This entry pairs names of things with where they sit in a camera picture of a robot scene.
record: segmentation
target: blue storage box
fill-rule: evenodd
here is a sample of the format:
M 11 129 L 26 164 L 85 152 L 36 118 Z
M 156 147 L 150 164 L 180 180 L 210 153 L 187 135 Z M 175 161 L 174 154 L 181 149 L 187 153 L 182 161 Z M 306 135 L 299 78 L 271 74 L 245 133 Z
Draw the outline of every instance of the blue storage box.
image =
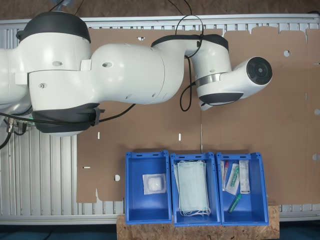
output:
M 165 174 L 166 192 L 145 195 L 143 175 L 146 174 Z M 168 151 L 126 153 L 125 223 L 172 223 Z
M 228 209 L 234 199 L 226 191 L 222 191 L 222 173 L 220 160 L 229 162 L 226 175 L 226 183 L 230 177 L 232 164 L 239 163 L 239 160 L 249 160 L 249 183 L 250 193 L 242 194 L 240 201 L 232 213 Z M 216 169 L 218 172 L 218 188 L 220 197 L 221 222 L 223 226 L 260 226 L 269 225 L 267 193 L 265 185 L 264 165 L 261 154 L 216 154 Z
M 179 210 L 179 193 L 175 178 L 174 165 L 180 161 L 198 161 L 203 160 L 206 163 L 206 187 L 208 193 L 209 207 L 211 213 L 209 216 L 195 215 L 182 216 Z M 215 157 L 212 152 L 202 154 L 184 154 L 184 155 L 170 155 L 171 163 L 171 182 L 172 182 L 172 207 L 173 207 L 173 223 L 175 227 L 186 226 L 214 226 L 221 225 L 220 207 L 219 207 L 219 193 L 216 176 Z

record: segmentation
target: silver metal band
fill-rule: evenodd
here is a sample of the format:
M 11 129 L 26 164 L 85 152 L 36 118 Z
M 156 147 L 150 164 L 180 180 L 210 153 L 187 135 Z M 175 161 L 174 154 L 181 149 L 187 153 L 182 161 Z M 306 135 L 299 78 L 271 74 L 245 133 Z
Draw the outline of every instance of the silver metal band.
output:
M 210 84 L 210 83 L 213 83 L 213 82 L 217 82 L 217 81 L 220 81 L 220 75 L 222 73 L 216 73 L 216 74 L 212 74 L 212 75 L 209 75 L 209 76 L 204 76 L 202 78 L 199 78 L 197 81 L 195 81 L 195 85 L 196 87 L 200 87 L 202 85 L 205 85 L 205 84 Z

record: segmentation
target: brown cardboard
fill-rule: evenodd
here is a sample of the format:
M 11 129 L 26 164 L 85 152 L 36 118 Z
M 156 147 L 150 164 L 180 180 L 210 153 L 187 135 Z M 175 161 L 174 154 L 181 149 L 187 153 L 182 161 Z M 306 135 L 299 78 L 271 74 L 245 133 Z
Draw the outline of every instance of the brown cardboard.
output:
M 110 43 L 151 46 L 155 40 L 175 34 L 173 30 L 90 29 L 91 52 Z M 208 33 L 222 34 L 221 29 Z M 199 34 L 186 31 L 183 34 Z M 201 113 L 195 88 L 192 105 L 187 112 L 180 109 L 180 95 L 189 84 L 188 62 L 184 65 L 184 78 L 178 93 L 170 100 L 149 105 L 136 105 L 125 115 L 91 127 L 77 139 L 77 203 L 96 203 L 96 189 L 101 201 L 122 201 L 125 196 L 125 154 L 128 151 L 196 152 L 201 150 Z M 189 104 L 189 92 L 182 105 Z M 123 112 L 130 104 L 104 102 L 102 118 Z
M 313 155 L 320 157 L 320 30 L 307 29 L 308 54 L 308 149 L 306 158 L 306 194 L 311 203 L 320 202 L 320 159 L 313 160 Z
M 232 67 L 252 56 L 268 60 L 271 83 L 238 102 L 202 112 L 204 151 L 261 152 L 266 191 L 279 204 L 320 201 L 319 152 L 320 31 L 281 31 L 257 27 L 228 31 Z
M 219 30 L 208 30 L 205 34 Z M 91 29 L 91 50 L 107 43 L 150 46 L 171 30 Z M 195 34 L 184 31 L 183 34 Z M 253 56 L 267 59 L 273 71 L 271 83 L 262 91 L 232 104 L 200 112 L 196 88 L 192 106 L 182 112 L 179 98 L 189 84 L 188 65 L 179 92 L 160 104 L 136 105 L 124 116 L 99 124 L 78 136 L 77 202 L 95 203 L 96 189 L 102 201 L 121 201 L 125 191 L 125 152 L 158 151 L 191 153 L 200 151 L 202 123 L 203 152 L 261 152 L 268 196 L 279 204 L 320 202 L 320 30 L 281 31 L 256 27 L 228 31 L 232 67 Z M 184 106 L 188 104 L 188 92 Z M 100 105 L 102 118 L 121 113 L 129 104 Z M 114 176 L 120 175 L 115 182 Z

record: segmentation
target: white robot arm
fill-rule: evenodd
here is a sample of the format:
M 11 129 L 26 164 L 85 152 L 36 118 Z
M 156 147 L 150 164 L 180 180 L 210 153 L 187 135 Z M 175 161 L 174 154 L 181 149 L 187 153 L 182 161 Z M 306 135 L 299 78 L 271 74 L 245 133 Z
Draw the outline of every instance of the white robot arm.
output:
M 0 111 L 28 101 L 29 94 L 33 118 L 57 123 L 35 122 L 37 129 L 60 136 L 98 124 L 101 102 L 157 104 L 172 98 L 183 80 L 184 56 L 196 52 L 200 41 L 196 35 L 169 35 L 151 47 L 106 44 L 91 57 L 86 24 L 64 12 L 39 14 L 17 37 L 17 48 L 0 49 Z M 191 61 L 203 110 L 246 98 L 272 78 L 261 57 L 232 71 L 228 42 L 215 34 L 203 37 Z

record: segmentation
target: wooden board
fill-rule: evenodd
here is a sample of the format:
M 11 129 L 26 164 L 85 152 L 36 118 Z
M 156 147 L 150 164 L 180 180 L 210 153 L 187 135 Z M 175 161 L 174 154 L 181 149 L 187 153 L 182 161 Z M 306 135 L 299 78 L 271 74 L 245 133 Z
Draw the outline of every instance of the wooden board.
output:
M 172 224 L 126 225 L 125 216 L 118 216 L 118 240 L 262 240 L 280 238 L 279 206 L 269 205 L 269 226 L 193 226 Z

